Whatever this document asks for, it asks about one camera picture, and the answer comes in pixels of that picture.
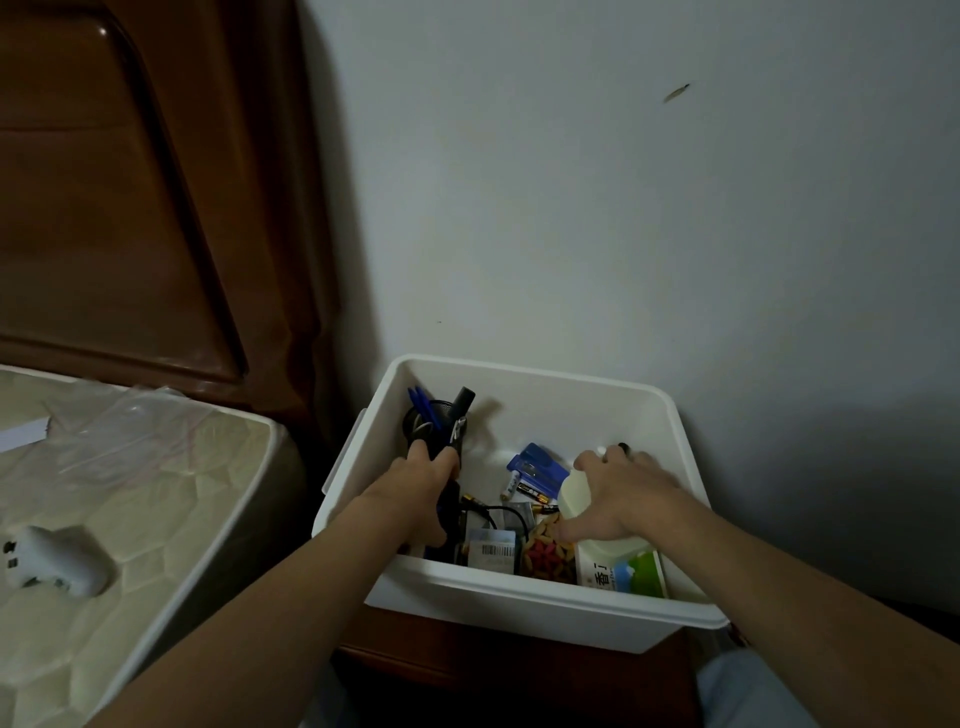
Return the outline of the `person's left hand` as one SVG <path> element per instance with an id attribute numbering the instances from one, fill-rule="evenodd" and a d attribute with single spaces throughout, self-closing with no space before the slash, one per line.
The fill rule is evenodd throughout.
<path id="1" fill-rule="evenodd" d="M 447 537 L 437 503 L 446 485 L 431 488 L 411 482 L 405 475 L 405 458 L 395 459 L 356 498 L 359 511 L 375 523 L 375 533 L 386 538 L 393 552 L 401 546 L 439 548 Z"/>

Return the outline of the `person's right hand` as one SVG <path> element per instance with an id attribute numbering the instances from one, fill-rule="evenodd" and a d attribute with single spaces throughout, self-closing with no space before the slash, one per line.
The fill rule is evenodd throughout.
<path id="1" fill-rule="evenodd" d="M 591 503 L 581 516 L 616 516 L 623 539 L 639 537 L 659 548 L 698 501 L 649 454 L 629 455 L 614 444 L 605 455 L 582 452 L 575 470 L 586 475 Z"/>

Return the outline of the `white plastic bottle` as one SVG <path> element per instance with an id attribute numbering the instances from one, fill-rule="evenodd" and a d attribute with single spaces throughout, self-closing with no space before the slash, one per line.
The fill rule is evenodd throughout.
<path id="1" fill-rule="evenodd" d="M 570 470 L 558 492 L 558 510 L 566 521 L 582 515 L 592 496 L 587 476 Z M 578 540 L 575 544 L 577 584 L 583 588 L 670 598 L 660 553 L 647 540 Z"/>

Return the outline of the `black pen holder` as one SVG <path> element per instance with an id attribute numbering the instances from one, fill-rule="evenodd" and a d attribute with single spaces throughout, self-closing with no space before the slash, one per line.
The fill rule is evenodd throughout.
<path id="1" fill-rule="evenodd" d="M 423 441 L 427 445 L 431 458 L 446 447 L 453 448 L 458 457 L 461 457 L 467 433 L 466 417 L 451 420 L 450 409 L 453 403 L 450 401 L 432 398 L 429 404 L 434 413 L 433 418 L 425 418 L 421 409 L 415 405 L 411 406 L 404 415 L 401 431 L 407 446 L 412 446 L 416 441 Z M 460 502 L 461 487 L 453 477 L 445 485 L 437 502 L 438 521 L 444 530 L 445 541 L 440 547 L 428 545 L 423 547 L 423 559 L 445 564 L 455 563 L 458 545 L 462 542 Z"/>

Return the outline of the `person's left forearm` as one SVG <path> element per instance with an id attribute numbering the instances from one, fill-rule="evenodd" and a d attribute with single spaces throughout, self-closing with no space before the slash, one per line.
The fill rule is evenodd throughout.
<path id="1" fill-rule="evenodd" d="M 398 500 L 360 496 L 124 687 L 88 728 L 293 728 L 418 519 Z"/>

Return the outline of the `person's right forearm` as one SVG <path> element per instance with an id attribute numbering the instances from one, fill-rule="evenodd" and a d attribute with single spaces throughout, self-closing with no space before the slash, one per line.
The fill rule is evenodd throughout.
<path id="1" fill-rule="evenodd" d="M 831 728 L 960 728 L 960 644 L 669 490 L 648 538 Z"/>

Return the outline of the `bag of colourful small pieces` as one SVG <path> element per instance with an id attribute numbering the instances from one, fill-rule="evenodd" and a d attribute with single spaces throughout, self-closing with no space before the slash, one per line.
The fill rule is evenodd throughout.
<path id="1" fill-rule="evenodd" d="M 522 577 L 567 585 L 578 583 L 575 545 L 556 538 L 556 528 L 562 520 L 563 516 L 556 511 L 536 523 L 522 546 Z"/>

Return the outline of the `blue cardboard box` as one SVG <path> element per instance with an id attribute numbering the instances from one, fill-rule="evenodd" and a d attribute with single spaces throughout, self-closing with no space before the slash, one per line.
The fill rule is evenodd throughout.
<path id="1" fill-rule="evenodd" d="M 570 470 L 536 443 L 513 455 L 507 471 L 519 473 L 519 483 L 547 500 L 556 500 Z"/>

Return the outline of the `small box with barcode label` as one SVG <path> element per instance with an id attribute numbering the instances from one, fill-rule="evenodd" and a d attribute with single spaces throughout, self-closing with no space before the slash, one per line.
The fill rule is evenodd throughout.
<path id="1" fill-rule="evenodd" d="M 474 570 L 519 576 L 521 536 L 512 529 L 468 528 L 462 542 L 461 564 Z"/>

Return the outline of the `white plastic storage bin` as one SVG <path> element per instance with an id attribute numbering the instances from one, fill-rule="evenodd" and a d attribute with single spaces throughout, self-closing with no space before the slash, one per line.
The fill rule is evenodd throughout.
<path id="1" fill-rule="evenodd" d="M 312 534 L 406 452 L 408 389 L 476 400 L 467 416 L 459 478 L 483 502 L 507 482 L 506 464 L 529 443 L 565 465 L 585 450 L 624 442 L 653 455 L 680 487 L 710 506 L 674 399 L 648 384 L 421 354 L 395 358 L 332 468 Z M 661 559 L 669 598 L 585 588 L 397 555 L 366 605 L 445 622 L 604 650 L 643 653 L 682 627 L 718 630 L 729 618 L 671 560 Z"/>

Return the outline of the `brown wooden nightstand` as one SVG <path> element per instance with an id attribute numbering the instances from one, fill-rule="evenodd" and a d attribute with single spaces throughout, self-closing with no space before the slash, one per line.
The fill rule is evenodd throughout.
<path id="1" fill-rule="evenodd" d="M 702 728 L 684 632 L 630 654 L 361 607 L 332 657 L 363 728 Z"/>

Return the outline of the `clear plastic film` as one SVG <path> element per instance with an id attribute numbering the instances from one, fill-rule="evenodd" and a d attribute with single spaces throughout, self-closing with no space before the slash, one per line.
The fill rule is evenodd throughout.
<path id="1" fill-rule="evenodd" d="M 56 493 L 131 487 L 169 464 L 189 474 L 272 455 L 286 430 L 266 418 L 192 399 L 169 387 L 79 380 L 45 401 L 47 439 L 33 455 L 35 485 Z"/>

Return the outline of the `cream quilted mattress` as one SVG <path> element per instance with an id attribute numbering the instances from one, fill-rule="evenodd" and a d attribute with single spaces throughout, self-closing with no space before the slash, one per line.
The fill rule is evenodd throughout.
<path id="1" fill-rule="evenodd" d="M 50 417 L 45 402 L 78 381 L 0 365 L 0 430 Z M 81 528 L 115 567 L 92 598 L 14 589 L 0 569 L 0 728 L 81 728 L 281 557 L 305 467 L 283 424 L 244 413 L 287 432 L 258 468 L 251 455 L 196 473 L 169 464 L 130 487 L 70 493 L 35 483 L 46 439 L 0 454 L 0 546 L 27 526 Z"/>

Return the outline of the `white plug adapter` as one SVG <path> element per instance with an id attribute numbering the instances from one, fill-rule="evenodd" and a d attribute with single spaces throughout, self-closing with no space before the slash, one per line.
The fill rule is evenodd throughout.
<path id="1" fill-rule="evenodd" d="M 77 599 L 100 596 L 115 577 L 113 559 L 79 527 L 22 527 L 0 545 L 0 570 L 12 589 L 48 585 Z"/>

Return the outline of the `brown wooden headboard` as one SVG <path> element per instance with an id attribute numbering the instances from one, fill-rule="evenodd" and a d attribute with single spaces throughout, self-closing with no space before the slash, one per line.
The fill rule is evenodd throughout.
<path id="1" fill-rule="evenodd" d="M 296 0 L 0 0 L 0 363 L 339 443 Z"/>

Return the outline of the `white paper strip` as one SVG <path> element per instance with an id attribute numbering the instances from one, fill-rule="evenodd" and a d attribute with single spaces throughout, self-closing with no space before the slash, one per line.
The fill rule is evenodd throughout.
<path id="1" fill-rule="evenodd" d="M 50 417 L 42 417 L 0 429 L 0 455 L 44 441 L 50 421 Z"/>

